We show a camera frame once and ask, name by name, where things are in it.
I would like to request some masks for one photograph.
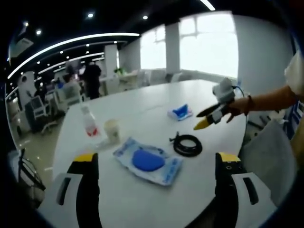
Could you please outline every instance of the window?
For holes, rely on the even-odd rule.
[[[141,68],[166,68],[165,26],[154,28],[141,37]]]
[[[237,41],[233,17],[228,12],[181,19],[180,67],[237,78]]]

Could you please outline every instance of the white pillar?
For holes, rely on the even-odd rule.
[[[117,45],[106,45],[104,49],[106,76],[114,75],[114,70],[117,68]]]
[[[178,23],[166,26],[166,60],[168,74],[180,72],[180,33]]]

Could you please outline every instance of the blue sponge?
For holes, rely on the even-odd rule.
[[[133,154],[132,164],[139,170],[151,172],[164,166],[165,160],[161,156],[139,149]]]

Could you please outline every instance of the desk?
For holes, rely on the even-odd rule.
[[[193,131],[199,121],[194,116],[177,122],[167,111],[188,103],[194,115],[216,103],[213,82],[183,81],[149,86],[89,101],[92,113],[101,127],[110,118],[119,120],[122,143],[132,136],[141,143],[163,148],[177,155],[169,137],[192,134],[203,145],[202,153],[185,158],[170,187],[148,183],[131,174],[115,160],[112,153],[120,145],[99,152],[99,216],[104,228],[183,228],[192,222],[215,197],[215,153],[238,154],[246,128],[241,115],[226,123]],[[101,130],[102,138],[106,135]],[[91,143],[81,121],[80,105],[67,112],[58,138],[53,178],[66,172],[76,151]]]

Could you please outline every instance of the white robot part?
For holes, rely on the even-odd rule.
[[[220,104],[228,103],[235,97],[232,82],[227,77],[225,77],[218,85],[215,85],[212,88],[212,92]]]

